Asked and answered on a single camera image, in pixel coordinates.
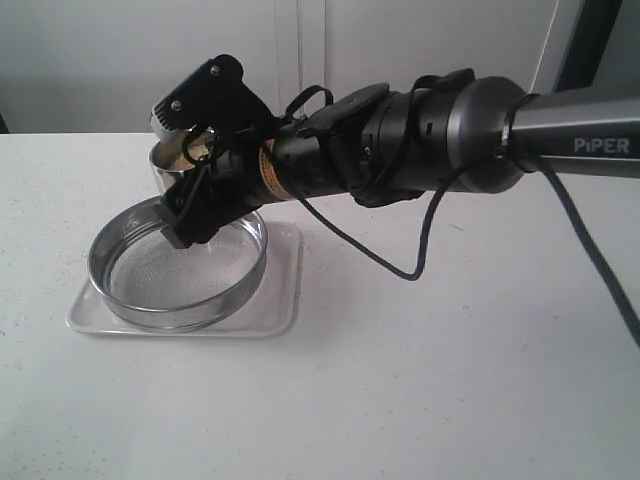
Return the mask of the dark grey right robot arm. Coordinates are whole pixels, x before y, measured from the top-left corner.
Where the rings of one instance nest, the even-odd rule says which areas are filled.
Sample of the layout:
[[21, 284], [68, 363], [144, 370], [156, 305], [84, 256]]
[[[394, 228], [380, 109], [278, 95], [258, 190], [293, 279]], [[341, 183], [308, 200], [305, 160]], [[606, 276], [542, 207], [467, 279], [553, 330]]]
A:
[[276, 202], [349, 194], [366, 208], [413, 200], [441, 185], [496, 194], [541, 158], [559, 173], [639, 174], [636, 85], [529, 94], [470, 69], [426, 75], [400, 93], [359, 89], [304, 116], [318, 87], [281, 116], [244, 83], [230, 55], [207, 60], [156, 104], [163, 147], [205, 153], [161, 196], [156, 213], [177, 248], [208, 242], [225, 225]]

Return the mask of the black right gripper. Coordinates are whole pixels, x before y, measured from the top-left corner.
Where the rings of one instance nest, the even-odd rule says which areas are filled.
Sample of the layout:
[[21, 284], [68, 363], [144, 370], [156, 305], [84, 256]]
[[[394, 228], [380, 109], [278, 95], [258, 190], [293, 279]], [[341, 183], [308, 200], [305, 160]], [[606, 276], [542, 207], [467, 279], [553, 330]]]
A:
[[[182, 152], [195, 167], [161, 196], [155, 207], [162, 233], [177, 249], [204, 244], [219, 229], [252, 212], [239, 178], [245, 169], [233, 156], [275, 133], [280, 119], [243, 81], [244, 68], [221, 54], [196, 68], [153, 108], [168, 126], [189, 129]], [[189, 144], [211, 129], [206, 159], [195, 162]]]

